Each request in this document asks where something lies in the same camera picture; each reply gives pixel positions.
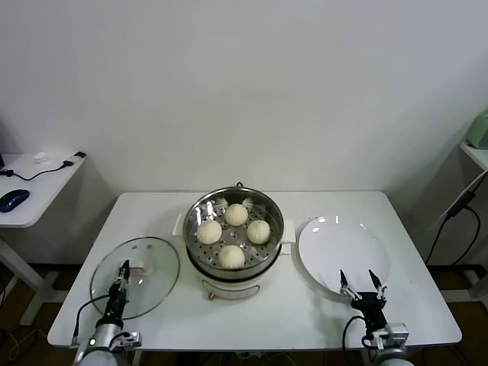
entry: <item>metal steamer tray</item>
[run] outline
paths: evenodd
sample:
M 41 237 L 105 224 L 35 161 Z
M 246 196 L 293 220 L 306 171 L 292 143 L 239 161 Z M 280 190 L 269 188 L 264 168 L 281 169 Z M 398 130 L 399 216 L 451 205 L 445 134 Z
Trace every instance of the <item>metal steamer tray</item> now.
M 242 204 L 248 220 L 241 226 L 230 226 L 224 218 L 231 204 Z M 219 241 L 205 245 L 198 241 L 197 229 L 205 220 L 215 220 L 222 226 Z M 264 245 L 252 244 L 246 235 L 249 224 L 264 220 L 271 228 L 271 238 Z M 251 188 L 228 187 L 203 196 L 188 211 L 183 223 L 183 236 L 193 264 L 206 275 L 219 281 L 245 281 L 266 271 L 278 257 L 284 221 L 277 204 L 266 194 Z M 239 246 L 246 257 L 244 267 L 227 269 L 219 266 L 219 251 L 224 246 Z

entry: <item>computer mouse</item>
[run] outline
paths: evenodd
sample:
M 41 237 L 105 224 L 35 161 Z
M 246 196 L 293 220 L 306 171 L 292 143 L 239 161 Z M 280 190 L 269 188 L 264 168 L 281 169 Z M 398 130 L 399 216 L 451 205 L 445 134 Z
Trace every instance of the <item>computer mouse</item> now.
M 0 212 L 10 212 L 24 202 L 31 194 L 26 189 L 16 189 L 0 197 Z

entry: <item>black cable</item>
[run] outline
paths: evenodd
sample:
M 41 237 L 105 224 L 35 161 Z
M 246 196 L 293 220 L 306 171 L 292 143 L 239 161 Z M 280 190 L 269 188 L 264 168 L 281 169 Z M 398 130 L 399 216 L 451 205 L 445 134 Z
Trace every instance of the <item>black cable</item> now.
M 351 323 L 356 320 L 356 319 L 362 319 L 363 322 L 365 322 L 364 318 L 362 316 L 356 315 L 353 316 L 348 322 L 345 324 L 344 331 L 342 331 L 342 352 L 345 358 L 345 361 L 349 366 L 352 366 L 351 360 L 349 360 L 347 354 L 345 353 L 345 335 L 347 334 L 348 327 L 351 325 Z
M 452 354 L 453 354 L 453 355 L 456 357 L 456 359 L 459 361 L 459 363 L 460 363 L 461 365 L 463 365 L 463 366 L 464 366 L 464 361 L 463 361 L 463 359 L 461 358 L 461 356 L 460 356 L 460 355 L 458 355 L 458 353 L 457 353 L 457 352 L 456 352 L 456 351 L 455 351 L 453 348 L 451 348 L 451 347 L 446 347 L 446 348 L 447 348 L 449 351 L 451 351 L 451 353 L 452 353 Z
M 101 299 L 104 299 L 106 297 L 110 297 L 109 294 L 107 295 L 103 295 L 103 296 L 99 296 L 99 297 L 96 297 L 95 299 L 93 300 L 90 300 L 86 303 L 84 303 L 83 305 L 81 305 L 81 307 L 78 309 L 78 313 L 76 314 L 76 325 L 75 325 L 75 330 L 73 331 L 73 339 L 75 340 L 76 337 L 78 337 L 78 333 L 79 333 L 79 317 L 82 313 L 82 310 L 85 309 L 89 304 L 91 303 L 94 303 L 95 301 L 99 301 Z
M 437 235 L 435 236 L 434 243 L 432 244 L 432 247 L 430 248 L 429 255 L 427 256 L 427 259 L 425 260 L 425 265 L 427 265 L 427 263 L 429 263 L 430 258 L 432 257 L 432 253 L 434 252 L 434 248 L 437 245 L 437 241 L 439 240 L 439 236 L 441 235 L 442 229 L 444 229 L 444 225 L 445 225 L 445 223 L 447 223 L 449 221 L 449 219 L 450 219 L 450 217 L 446 216 L 444 218 L 444 221 L 442 221 L 442 224 L 439 227 Z
M 453 353 L 457 354 L 458 356 L 461 356 L 461 358 L 463 359 L 464 363 L 467 365 L 467 366 L 470 366 L 470 362 L 467 360 L 466 356 L 464 355 L 463 352 L 461 352 L 461 350 L 457 347 L 454 347 L 453 345 L 451 347 L 449 347 L 450 350 L 453 351 Z
M 14 330 L 10 331 L 10 334 L 12 334 L 12 336 L 14 335 L 15 332 L 21 330 L 21 329 L 24 329 L 24 328 L 31 328 L 32 330 L 36 330 L 36 328 L 32 327 L 32 326 L 19 326 L 18 328 L 15 328 Z M 27 353 L 29 353 L 29 351 L 35 346 L 36 344 L 36 341 L 37 341 L 37 336 L 38 336 L 38 333 L 39 332 L 34 332 L 34 340 L 32 341 L 31 344 L 29 344 L 29 346 L 25 349 L 24 353 L 21 354 L 21 350 L 20 350 L 20 345 L 19 345 L 19 353 L 17 355 L 17 357 L 15 357 L 13 360 L 11 361 L 7 361 L 5 362 L 4 364 L 0 364 L 0 366 L 9 366 L 11 364 L 14 364 L 16 363 L 17 361 L 21 360 L 23 357 L 25 357 L 25 355 Z
M 130 337 L 130 334 L 129 334 L 129 332 L 120 332 L 120 333 L 114 335 L 112 337 L 112 339 L 108 343 L 108 348 L 111 349 L 112 348 L 112 345 L 114 344 L 114 342 L 117 341 L 117 338 L 120 338 L 120 337 Z M 124 348 L 120 347 L 120 349 L 118 349 L 118 350 L 115 349 L 115 350 L 113 350 L 111 352 L 113 352 L 113 353 L 120 353 L 120 352 L 123 352 L 123 351 L 124 351 Z
M 374 347 L 373 345 L 367 345 L 366 341 L 369 341 L 369 339 L 366 337 L 366 335 L 364 335 L 363 338 L 361 338 L 361 344 L 363 345 L 363 347 L 365 347 L 367 349 L 374 349 L 374 350 L 378 349 L 378 347 Z
M 473 210 L 471 207 L 469 206 L 466 206 L 464 208 L 465 210 L 468 210 L 470 212 L 473 213 L 473 215 L 476 217 L 476 220 L 477 220 L 477 228 L 476 228 L 476 233 L 474 234 L 474 237 L 473 239 L 471 240 L 470 242 L 470 245 L 467 246 L 466 250 L 464 251 L 464 253 L 461 255 L 461 257 L 459 257 L 458 259 L 456 259 L 451 265 L 456 265 L 458 262 L 461 261 L 461 259 L 464 258 L 464 256 L 470 251 L 470 249 L 473 247 L 474 243 L 476 242 L 476 239 L 478 239 L 478 234 L 480 233 L 480 228 L 481 228 L 481 219 L 480 217 L 478 216 L 478 214 L 476 213 L 475 210 Z
M 52 173 L 52 172 L 57 172 L 58 170 L 61 170 L 62 168 L 65 168 L 67 165 L 66 164 L 62 164 L 59 168 L 56 168 L 56 169 L 51 169 L 51 170 L 45 170 L 43 172 L 39 172 L 37 173 L 36 175 L 33 175 L 32 177 L 30 178 L 24 178 L 22 175 L 19 175 L 17 173 L 12 173 L 12 175 L 15 175 L 16 177 L 22 179 L 23 181 L 31 181 L 35 178 L 37 178 L 39 175 L 41 174 L 46 174 L 46 173 Z

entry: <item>power cord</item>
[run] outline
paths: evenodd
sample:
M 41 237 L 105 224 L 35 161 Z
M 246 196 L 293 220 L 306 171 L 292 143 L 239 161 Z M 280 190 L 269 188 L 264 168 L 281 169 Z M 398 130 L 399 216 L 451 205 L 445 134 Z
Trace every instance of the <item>power cord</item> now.
M 350 320 L 348 320 L 348 322 L 345 324 L 345 327 L 344 327 L 344 330 L 342 331 L 342 354 L 344 355 L 344 359 L 345 359 L 345 362 L 349 365 L 349 366 L 353 366 L 352 365 L 352 362 L 351 360 L 349 360 L 348 356 L 347 356 L 347 353 L 345 352 L 345 336 L 347 334 L 347 331 L 348 331 L 348 328 L 349 326 L 351 325 L 352 322 L 354 322 L 356 319 L 361 319 L 363 322 L 366 322 L 366 320 L 364 320 L 364 317 L 362 316 L 359 316 L 359 315 L 356 315 L 356 316 L 353 316 Z
M 33 330 L 29 332 L 24 338 L 22 338 L 20 341 L 17 340 L 17 338 L 14 336 L 16 332 L 19 332 L 22 329 L 27 329 L 27 328 L 32 328 Z M 0 364 L 0 366 L 9 366 L 11 364 L 17 363 L 19 360 L 21 360 L 29 351 L 35 346 L 38 334 L 41 334 L 42 336 L 46 337 L 46 334 L 41 331 L 40 329 L 33 328 L 30 326 L 19 326 L 18 328 L 11 330 L 10 332 L 6 332 L 5 330 L 1 329 L 0 330 L 0 349 L 5 345 L 5 342 L 7 341 L 8 338 L 10 338 L 14 346 L 12 347 L 11 351 L 8 354 L 8 361 Z M 25 341 L 27 341 L 32 335 L 34 335 L 34 339 L 32 340 L 32 343 L 29 344 L 29 346 L 25 349 L 23 353 L 21 353 L 21 344 L 23 344 Z
M 475 210 L 473 210 L 471 207 L 469 206 L 466 206 L 465 207 L 466 210 L 470 211 L 473 213 L 473 215 L 476 217 L 476 220 L 477 220 L 477 228 L 476 228 L 476 233 L 474 234 L 474 237 L 473 239 L 471 240 L 470 242 L 470 245 L 467 246 L 466 250 L 464 251 L 464 253 L 461 255 L 461 257 L 459 257 L 458 259 L 456 259 L 451 265 L 456 265 L 457 263 L 459 263 L 461 261 L 461 259 L 464 258 L 464 256 L 471 250 L 471 248 L 473 247 L 474 243 L 476 242 L 476 239 L 478 239 L 478 234 L 480 233 L 480 228 L 481 228 L 481 219 L 480 217 L 478 216 L 478 214 L 476 213 Z
M 437 223 L 439 222 L 440 219 L 442 219 L 442 217 L 446 216 L 448 214 L 448 212 L 454 207 L 454 205 L 461 200 L 461 198 L 471 189 L 472 186 L 474 186 L 476 183 L 476 186 L 474 187 L 474 189 L 471 191 L 471 192 L 476 192 L 476 190 L 480 187 L 481 183 L 484 181 L 486 175 L 488 175 L 488 170 L 485 170 L 484 172 L 482 172 L 480 175 L 478 175 L 457 197 L 456 199 L 453 201 L 453 203 L 451 204 L 451 206 L 449 206 L 449 208 L 444 211 L 442 213 L 441 216 L 439 216 L 437 218 L 437 220 L 435 220 L 435 222 L 425 231 L 426 233 L 428 233 L 430 230 L 432 230 L 435 225 L 437 225 Z
M 129 332 L 120 332 L 116 335 L 114 335 L 114 337 L 109 341 L 108 343 L 108 348 L 109 349 L 112 349 L 112 345 L 114 344 L 115 341 L 117 341 L 117 339 L 119 339 L 120 337 L 130 337 L 130 333 Z M 119 348 L 116 348 L 115 350 L 111 351 L 112 353 L 121 353 L 124 351 L 124 348 L 122 347 L 119 347 Z
M 481 229 L 481 219 L 480 219 L 480 216 L 476 213 L 475 210 L 473 210 L 471 207 L 469 206 L 465 206 L 463 207 L 466 211 L 470 211 L 474 217 L 476 218 L 477 220 L 477 228 L 476 228 L 476 232 L 474 234 L 474 237 L 472 238 L 470 244 L 467 246 L 466 250 L 464 251 L 464 253 L 458 258 L 456 259 L 453 263 L 451 263 L 450 265 L 456 265 L 457 263 L 459 263 L 465 256 L 466 254 L 471 250 L 471 248 L 473 247 L 474 243 L 476 242 L 476 240 L 478 239 L 478 235 L 480 234 L 480 229 Z M 441 235 L 441 232 L 442 230 L 444 229 L 444 225 L 452 218 L 453 216 L 446 216 L 444 218 L 444 220 L 442 221 L 442 224 L 441 226 L 439 227 L 439 230 L 437 232 L 437 235 L 435 236 L 435 239 L 434 239 L 434 243 L 432 244 L 432 247 L 430 248 L 430 252 L 429 252 L 429 255 L 427 256 L 427 259 L 425 260 L 425 264 L 427 265 L 429 263 L 429 260 L 430 258 L 432 257 L 432 253 L 434 252 L 434 249 L 435 247 L 437 246 L 437 243 L 438 243 L 438 240 L 439 240 L 439 237 Z
M 468 206 L 468 204 L 476 197 L 475 192 L 477 189 L 481 186 L 483 181 L 486 178 L 486 174 L 488 173 L 488 170 L 485 172 L 481 173 L 478 175 L 474 181 L 471 182 L 470 185 L 467 186 L 467 188 L 461 192 L 461 194 L 456 198 L 456 201 L 448 208 L 446 212 L 444 212 L 434 223 L 434 225 L 442 218 L 444 217 L 444 220 L 442 221 L 441 226 L 438 229 L 437 235 L 435 236 L 434 242 L 432 244 L 432 247 L 430 248 L 429 255 L 427 256 L 427 259 L 425 260 L 425 265 L 427 265 L 430 261 L 430 258 L 432 257 L 432 253 L 434 252 L 435 247 L 437 246 L 437 242 L 439 240 L 439 236 L 441 235 L 442 230 L 444 229 L 445 224 L 453 217 L 457 216 L 462 210 L 468 210 L 477 219 L 477 230 L 476 233 L 474 234 L 474 238 L 471 240 L 471 243 L 467 247 L 467 249 L 464 251 L 463 255 L 459 257 L 456 261 L 454 261 L 451 265 L 456 265 L 458 262 L 460 262 L 464 256 L 470 251 L 470 249 L 473 247 L 474 243 L 476 242 L 476 239 L 478 238 L 478 234 L 480 233 L 480 228 L 481 228 L 481 219 L 478 216 L 478 214 Z
M 470 366 L 470 362 L 467 360 L 467 357 L 464 355 L 463 352 L 461 352 L 461 350 L 459 348 L 452 345 L 451 347 L 449 347 L 449 350 L 452 351 L 455 355 L 460 356 L 463 359 L 464 363 L 467 366 Z
M 366 337 L 366 335 L 363 335 L 363 338 L 361 338 L 361 344 L 366 349 L 373 349 L 373 350 L 377 350 L 378 349 L 378 347 L 374 347 L 373 345 L 371 345 L 371 340 L 369 340 L 368 337 Z
M 37 178 L 39 175 L 42 175 L 42 174 L 46 174 L 46 173 L 52 173 L 52 172 L 57 172 L 58 170 L 61 170 L 63 168 L 65 168 L 66 166 L 69 166 L 69 165 L 66 165 L 65 163 L 63 163 L 59 168 L 56 168 L 56 169 L 51 169 L 51 170 L 44 170 L 43 172 L 39 172 L 37 173 L 36 175 L 33 175 L 32 177 L 30 178 L 24 178 L 22 175 L 19 175 L 17 173 L 15 173 L 13 170 L 3 170 L 0 172 L 0 175 L 3 175 L 2 173 L 3 172 L 6 172 L 8 177 L 11 177 L 11 176 L 16 176 L 20 179 L 22 179 L 23 181 L 32 181 L 33 179 Z
M 30 178 L 25 178 L 22 175 L 17 174 L 16 172 L 14 172 L 13 169 L 1 170 L 0 175 L 5 175 L 7 177 L 16 176 L 16 177 L 22 179 L 23 181 L 32 181 L 33 179 L 37 178 L 39 175 L 57 172 L 57 171 L 65 168 L 66 166 L 73 166 L 79 160 L 84 159 L 85 157 L 86 157 L 86 154 L 84 152 L 78 151 L 76 154 L 74 154 L 73 156 L 71 156 L 70 158 L 65 160 L 59 168 L 51 169 L 51 170 L 44 170 L 43 172 L 38 172 L 37 174 L 33 175 Z
M 75 325 L 75 330 L 73 331 L 73 343 L 74 344 L 78 343 L 77 338 L 78 338 L 78 334 L 79 334 L 79 317 L 82 314 L 83 309 L 85 309 L 89 304 L 94 303 L 95 301 L 107 298 L 107 297 L 110 297 L 110 295 L 107 294 L 107 295 L 96 297 L 95 299 L 87 301 L 86 303 L 84 303 L 83 305 L 80 306 L 80 308 L 78 309 L 78 313 L 76 314 L 76 325 Z

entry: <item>green appliance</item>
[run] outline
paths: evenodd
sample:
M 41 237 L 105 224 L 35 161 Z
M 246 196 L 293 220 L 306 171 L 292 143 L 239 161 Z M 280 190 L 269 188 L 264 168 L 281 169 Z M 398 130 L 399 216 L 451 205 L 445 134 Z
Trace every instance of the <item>green appliance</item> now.
M 466 142 L 476 149 L 488 149 L 488 109 L 476 117 L 467 132 Z

